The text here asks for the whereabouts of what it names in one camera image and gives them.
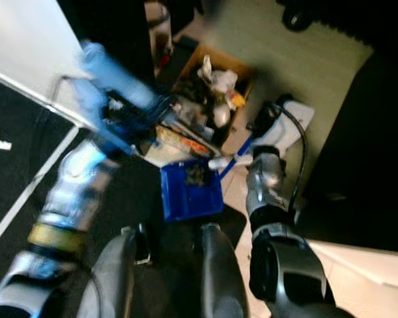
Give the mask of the silver shiny wrapper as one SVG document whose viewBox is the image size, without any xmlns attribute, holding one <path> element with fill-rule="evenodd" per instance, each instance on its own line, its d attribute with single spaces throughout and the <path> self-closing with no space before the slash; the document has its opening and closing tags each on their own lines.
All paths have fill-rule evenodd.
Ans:
<svg viewBox="0 0 398 318">
<path fill-rule="evenodd" d="M 212 107 L 212 122 L 217 129 L 222 129 L 232 121 L 232 109 L 228 103 L 218 103 Z"/>
</svg>

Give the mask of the black caster wheel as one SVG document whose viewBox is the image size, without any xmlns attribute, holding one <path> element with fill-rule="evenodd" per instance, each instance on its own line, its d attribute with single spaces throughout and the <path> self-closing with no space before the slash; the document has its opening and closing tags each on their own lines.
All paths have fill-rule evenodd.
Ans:
<svg viewBox="0 0 398 318">
<path fill-rule="evenodd" d="M 314 24 L 314 16 L 301 6 L 287 4 L 282 11 L 281 23 L 289 31 L 302 32 Z"/>
</svg>

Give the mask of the black cabinet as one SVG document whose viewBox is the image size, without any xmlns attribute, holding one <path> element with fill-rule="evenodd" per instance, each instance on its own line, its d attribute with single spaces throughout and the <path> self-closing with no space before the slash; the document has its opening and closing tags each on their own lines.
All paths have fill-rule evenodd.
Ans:
<svg viewBox="0 0 398 318">
<path fill-rule="evenodd" d="M 80 42 L 96 42 L 141 81 L 155 73 L 144 0 L 56 0 Z"/>
</svg>

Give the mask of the blue dustpan with handle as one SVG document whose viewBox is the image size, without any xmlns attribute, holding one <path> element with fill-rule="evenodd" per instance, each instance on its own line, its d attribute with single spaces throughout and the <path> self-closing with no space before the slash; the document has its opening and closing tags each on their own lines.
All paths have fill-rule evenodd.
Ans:
<svg viewBox="0 0 398 318">
<path fill-rule="evenodd" d="M 160 168 L 163 218 L 184 221 L 220 214 L 224 209 L 222 179 L 245 156 L 253 141 L 250 136 L 232 155 L 191 158 Z"/>
</svg>

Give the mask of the white crumpled plastic bag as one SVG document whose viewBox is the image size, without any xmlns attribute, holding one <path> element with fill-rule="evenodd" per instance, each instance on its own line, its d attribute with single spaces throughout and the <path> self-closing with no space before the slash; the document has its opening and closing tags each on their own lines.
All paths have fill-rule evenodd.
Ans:
<svg viewBox="0 0 398 318">
<path fill-rule="evenodd" d="M 205 82 L 212 91 L 229 93 L 235 88 L 239 78 L 238 74 L 231 70 L 214 70 L 210 55 L 205 55 L 201 66 L 196 70 L 196 75 Z"/>
</svg>

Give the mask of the brown cardboard rubbish box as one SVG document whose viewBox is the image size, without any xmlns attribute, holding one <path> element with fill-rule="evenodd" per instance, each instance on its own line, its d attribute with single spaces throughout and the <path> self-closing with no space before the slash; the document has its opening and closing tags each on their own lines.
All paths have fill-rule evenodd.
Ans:
<svg viewBox="0 0 398 318">
<path fill-rule="evenodd" d="M 231 70 L 238 74 L 239 78 L 235 88 L 229 93 L 212 91 L 208 85 L 196 75 L 202 59 L 210 55 L 212 69 Z M 172 91 L 179 97 L 189 100 L 201 107 L 202 115 L 206 122 L 202 124 L 206 131 L 205 139 L 215 146 L 222 146 L 233 131 L 233 118 L 245 108 L 245 102 L 249 99 L 257 78 L 257 70 L 244 61 L 238 60 L 226 52 L 201 44 L 196 47 L 176 78 Z M 212 107 L 218 103 L 228 103 L 232 109 L 232 121 L 222 129 L 217 129 L 212 122 Z"/>
</svg>

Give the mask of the grey left robot leg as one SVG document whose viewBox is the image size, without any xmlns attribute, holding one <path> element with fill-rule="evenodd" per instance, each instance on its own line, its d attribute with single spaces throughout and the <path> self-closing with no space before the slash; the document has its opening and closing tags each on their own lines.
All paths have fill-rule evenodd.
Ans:
<svg viewBox="0 0 398 318">
<path fill-rule="evenodd" d="M 151 262 L 147 225 L 123 227 L 89 270 L 76 318 L 129 318 L 133 299 L 133 267 Z"/>
</svg>

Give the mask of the grey right robot leg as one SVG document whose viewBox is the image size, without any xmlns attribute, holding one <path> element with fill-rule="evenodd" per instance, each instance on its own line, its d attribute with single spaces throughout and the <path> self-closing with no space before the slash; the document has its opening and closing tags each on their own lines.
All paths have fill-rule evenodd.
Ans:
<svg viewBox="0 0 398 318">
<path fill-rule="evenodd" d="M 220 225 L 200 227 L 202 318 L 251 318 L 235 251 Z"/>
</svg>

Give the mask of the grey robot leg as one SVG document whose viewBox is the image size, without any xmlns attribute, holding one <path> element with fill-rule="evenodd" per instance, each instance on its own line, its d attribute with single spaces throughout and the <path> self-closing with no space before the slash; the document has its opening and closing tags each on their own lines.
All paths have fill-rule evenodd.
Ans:
<svg viewBox="0 0 398 318">
<path fill-rule="evenodd" d="M 151 262 L 147 225 L 123 227 L 89 270 L 76 318 L 129 318 L 133 299 L 133 267 Z"/>
<path fill-rule="evenodd" d="M 220 225 L 200 227 L 202 318 L 251 318 L 235 251 Z"/>
</svg>

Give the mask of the plain black floor mat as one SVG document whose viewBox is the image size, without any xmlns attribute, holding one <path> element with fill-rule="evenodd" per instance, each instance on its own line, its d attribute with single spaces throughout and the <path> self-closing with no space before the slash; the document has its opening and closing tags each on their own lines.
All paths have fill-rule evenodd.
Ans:
<svg viewBox="0 0 398 318">
<path fill-rule="evenodd" d="M 308 239 L 398 252 L 398 54 L 354 76 L 303 197 Z"/>
</svg>

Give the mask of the black floor mat with label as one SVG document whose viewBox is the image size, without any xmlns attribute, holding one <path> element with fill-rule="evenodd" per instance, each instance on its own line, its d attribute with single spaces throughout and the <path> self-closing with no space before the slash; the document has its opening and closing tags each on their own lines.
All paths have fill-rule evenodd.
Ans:
<svg viewBox="0 0 398 318">
<path fill-rule="evenodd" d="M 0 221 L 62 142 L 72 122 L 0 82 Z"/>
</svg>

